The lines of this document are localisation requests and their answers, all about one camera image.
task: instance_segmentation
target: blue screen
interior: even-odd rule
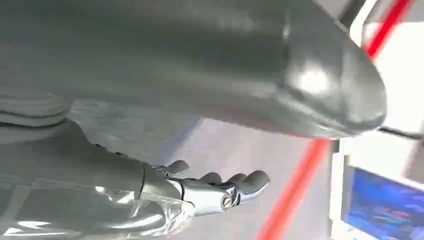
[[[424,192],[356,168],[344,221],[381,240],[424,240]]]

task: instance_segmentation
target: silver robot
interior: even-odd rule
[[[172,235],[270,184],[110,152],[67,119],[76,98],[331,139],[386,116],[376,68],[309,0],[4,0],[0,16],[0,239]]]

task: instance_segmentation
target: red line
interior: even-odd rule
[[[325,153],[328,153],[330,143],[331,141],[328,139],[317,138],[311,140],[306,146],[300,163],[280,193],[268,219],[262,225],[262,229],[256,237],[257,240],[282,239],[289,219],[296,210],[311,178],[321,163],[321,159],[324,158]]]
[[[388,12],[383,25],[377,30],[371,44],[365,49],[373,59],[381,49],[394,25],[406,11],[411,0],[398,0]],[[324,154],[329,152],[331,141],[328,139],[313,139],[306,146],[299,164],[292,173],[287,185],[280,193],[277,202],[262,225],[256,240],[280,240],[304,195],[306,188],[324,159]]]
[[[404,15],[407,7],[410,6],[411,3],[412,0],[398,0],[391,7],[391,10],[388,12],[383,21],[383,24],[377,29],[377,34],[372,39],[371,43],[364,46],[370,58],[374,58],[377,52],[382,48],[383,44],[392,32],[393,27]]]

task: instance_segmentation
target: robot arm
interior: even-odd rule
[[[269,184],[255,171],[226,182],[216,173],[177,178],[189,166],[151,166],[91,144],[67,120],[46,129],[8,126],[21,140],[0,144],[0,234],[53,239],[137,239],[172,235],[193,217],[222,213],[256,198]]]

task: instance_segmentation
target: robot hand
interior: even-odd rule
[[[175,178],[189,168],[182,160],[175,161],[168,167],[153,168],[178,189],[181,200],[193,204],[195,216],[222,213],[248,203],[259,196],[270,183],[268,175],[263,171],[254,171],[249,176],[238,173],[226,182],[222,182],[221,176],[215,172],[200,179]]]

